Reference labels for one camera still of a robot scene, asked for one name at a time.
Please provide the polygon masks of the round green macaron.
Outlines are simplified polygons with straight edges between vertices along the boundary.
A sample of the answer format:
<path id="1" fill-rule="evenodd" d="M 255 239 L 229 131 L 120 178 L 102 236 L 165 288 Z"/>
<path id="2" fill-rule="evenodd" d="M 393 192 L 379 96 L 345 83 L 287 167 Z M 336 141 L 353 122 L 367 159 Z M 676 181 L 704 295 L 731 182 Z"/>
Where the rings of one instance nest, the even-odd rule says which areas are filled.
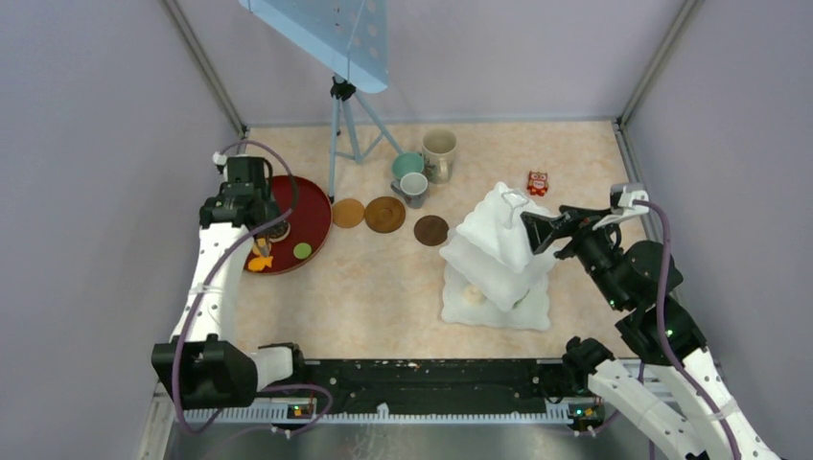
<path id="1" fill-rule="evenodd" d="M 306 242 L 300 242 L 294 246 L 292 254 L 296 260 L 307 260 L 312 256 L 313 248 Z"/>

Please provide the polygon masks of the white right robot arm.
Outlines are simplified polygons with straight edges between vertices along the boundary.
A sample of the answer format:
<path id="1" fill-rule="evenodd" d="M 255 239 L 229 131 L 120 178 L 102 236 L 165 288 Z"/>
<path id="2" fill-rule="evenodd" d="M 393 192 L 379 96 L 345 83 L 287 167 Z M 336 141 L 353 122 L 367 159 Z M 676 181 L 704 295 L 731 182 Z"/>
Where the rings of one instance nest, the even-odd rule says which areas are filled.
<path id="1" fill-rule="evenodd" d="M 608 304 L 627 316 L 616 323 L 623 341 L 676 402 L 663 402 L 626 373 L 595 339 L 571 339 L 562 381 L 575 395 L 609 403 L 669 459 L 776 459 L 742 413 L 716 369 L 705 336 L 671 292 L 683 280 L 671 253 L 662 207 L 635 198 L 605 210 L 563 206 L 556 218 L 523 212 L 536 254 L 569 243 L 557 258 L 576 258 Z"/>

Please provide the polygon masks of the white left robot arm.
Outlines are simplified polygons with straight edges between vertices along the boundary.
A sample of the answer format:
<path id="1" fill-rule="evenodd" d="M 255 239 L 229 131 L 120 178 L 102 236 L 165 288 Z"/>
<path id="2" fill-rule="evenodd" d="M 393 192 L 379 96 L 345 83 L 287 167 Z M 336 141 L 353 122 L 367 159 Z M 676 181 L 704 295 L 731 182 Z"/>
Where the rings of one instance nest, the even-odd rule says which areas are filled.
<path id="1" fill-rule="evenodd" d="M 220 155 L 222 182 L 198 211 L 199 248 L 186 305 L 166 343 L 154 345 L 151 365 L 181 410 L 246 407 L 273 385 L 301 393 L 307 370 L 291 345 L 252 353 L 235 344 L 238 287 L 255 238 L 284 221 L 270 188 L 271 165 L 261 157 Z"/>

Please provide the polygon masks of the orange fish-shaped cookie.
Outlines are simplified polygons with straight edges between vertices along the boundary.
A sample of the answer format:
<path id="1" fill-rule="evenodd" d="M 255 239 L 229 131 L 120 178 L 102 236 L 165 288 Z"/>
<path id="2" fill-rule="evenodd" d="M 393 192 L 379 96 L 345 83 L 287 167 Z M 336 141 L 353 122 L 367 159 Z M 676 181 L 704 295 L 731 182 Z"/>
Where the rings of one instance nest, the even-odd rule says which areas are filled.
<path id="1" fill-rule="evenodd" d="M 245 268 L 254 273 L 269 272 L 273 265 L 272 256 L 252 257 L 246 262 Z"/>

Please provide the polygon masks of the white cream puff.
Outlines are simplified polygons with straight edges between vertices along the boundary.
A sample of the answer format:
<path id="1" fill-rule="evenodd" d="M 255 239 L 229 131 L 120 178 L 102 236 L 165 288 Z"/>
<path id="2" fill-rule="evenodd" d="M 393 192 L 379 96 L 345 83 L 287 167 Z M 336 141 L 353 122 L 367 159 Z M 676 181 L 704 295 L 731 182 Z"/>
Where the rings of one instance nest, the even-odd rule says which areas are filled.
<path id="1" fill-rule="evenodd" d="M 468 306 L 478 306 L 485 301 L 484 294 L 475 285 L 468 285 L 465 288 L 463 288 L 461 298 L 463 302 Z"/>

